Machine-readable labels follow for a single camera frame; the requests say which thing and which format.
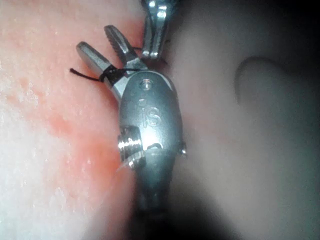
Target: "metal grasper tip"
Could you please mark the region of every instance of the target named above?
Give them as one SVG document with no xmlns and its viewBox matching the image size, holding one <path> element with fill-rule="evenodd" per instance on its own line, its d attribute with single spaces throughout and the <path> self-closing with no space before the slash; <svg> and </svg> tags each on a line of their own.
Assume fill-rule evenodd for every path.
<svg viewBox="0 0 320 240">
<path fill-rule="evenodd" d="M 140 70 L 147 69 L 147 66 L 136 54 L 135 49 L 115 26 L 105 26 L 104 31 L 116 54 L 124 64 L 124 68 Z"/>
<path fill-rule="evenodd" d="M 94 74 L 100 76 L 112 64 L 88 43 L 82 41 L 76 46 L 80 58 L 87 64 Z"/>
<path fill-rule="evenodd" d="M 147 2 L 144 4 L 147 16 L 144 23 L 142 57 L 159 60 L 168 31 L 168 18 L 172 15 L 176 1 Z"/>
</svg>

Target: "silver metal instrument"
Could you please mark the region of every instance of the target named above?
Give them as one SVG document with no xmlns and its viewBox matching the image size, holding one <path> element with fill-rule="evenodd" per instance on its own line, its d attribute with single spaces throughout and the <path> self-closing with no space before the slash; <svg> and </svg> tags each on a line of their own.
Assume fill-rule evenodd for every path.
<svg viewBox="0 0 320 240">
<path fill-rule="evenodd" d="M 175 159 L 186 153 L 177 92 L 169 78 L 148 69 L 116 27 L 104 31 L 123 68 L 115 68 L 86 42 L 76 50 L 118 101 L 118 149 L 136 172 L 138 209 L 161 212 L 167 207 Z"/>
</svg>

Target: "screw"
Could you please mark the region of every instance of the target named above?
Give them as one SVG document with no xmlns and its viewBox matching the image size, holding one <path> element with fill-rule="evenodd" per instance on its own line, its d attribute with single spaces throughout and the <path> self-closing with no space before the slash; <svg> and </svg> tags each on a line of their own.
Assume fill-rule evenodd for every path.
<svg viewBox="0 0 320 240">
<path fill-rule="evenodd" d="M 152 82 L 149 79 L 143 79 L 142 82 L 140 82 L 140 87 L 144 91 L 149 91 L 152 87 Z"/>
</svg>

